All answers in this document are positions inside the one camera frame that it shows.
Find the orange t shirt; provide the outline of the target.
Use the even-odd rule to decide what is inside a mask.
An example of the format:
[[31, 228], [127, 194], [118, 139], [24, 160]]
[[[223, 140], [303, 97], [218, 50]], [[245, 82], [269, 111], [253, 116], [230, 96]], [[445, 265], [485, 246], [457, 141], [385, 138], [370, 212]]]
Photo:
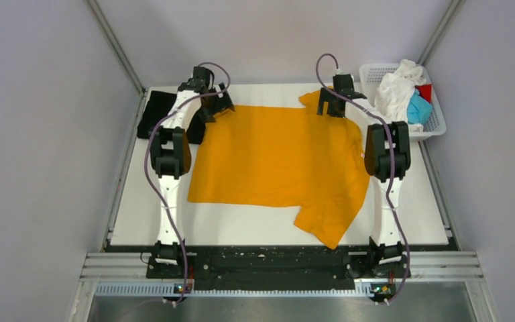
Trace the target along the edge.
[[239, 105], [206, 126], [192, 171], [191, 203], [299, 207], [294, 224], [336, 248], [363, 206], [369, 175], [360, 127], [300, 107]]

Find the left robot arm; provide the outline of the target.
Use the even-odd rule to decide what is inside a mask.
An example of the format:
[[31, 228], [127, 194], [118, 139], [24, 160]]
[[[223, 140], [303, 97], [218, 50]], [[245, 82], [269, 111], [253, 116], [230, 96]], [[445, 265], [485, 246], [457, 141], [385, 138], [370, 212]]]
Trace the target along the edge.
[[150, 132], [144, 156], [145, 177], [161, 208], [150, 264], [162, 265], [172, 277], [188, 278], [185, 238], [178, 227], [183, 177], [192, 164], [188, 129], [195, 117], [203, 123], [214, 123], [220, 114], [235, 108], [228, 93], [230, 76], [226, 73], [227, 81], [217, 83], [212, 70], [215, 66], [214, 62], [196, 65], [189, 79], [178, 86], [174, 105]]

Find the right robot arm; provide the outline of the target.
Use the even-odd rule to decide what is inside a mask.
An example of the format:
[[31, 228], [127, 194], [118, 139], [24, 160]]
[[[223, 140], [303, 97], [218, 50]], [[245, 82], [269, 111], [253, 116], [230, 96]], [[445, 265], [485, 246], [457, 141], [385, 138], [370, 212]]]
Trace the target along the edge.
[[358, 124], [363, 139], [363, 163], [374, 190], [374, 222], [367, 254], [347, 264], [353, 278], [404, 276], [410, 246], [398, 216], [402, 183], [411, 166], [408, 124], [390, 121], [367, 97], [355, 90], [350, 74], [335, 74], [333, 86], [321, 85], [319, 115], [346, 117]]

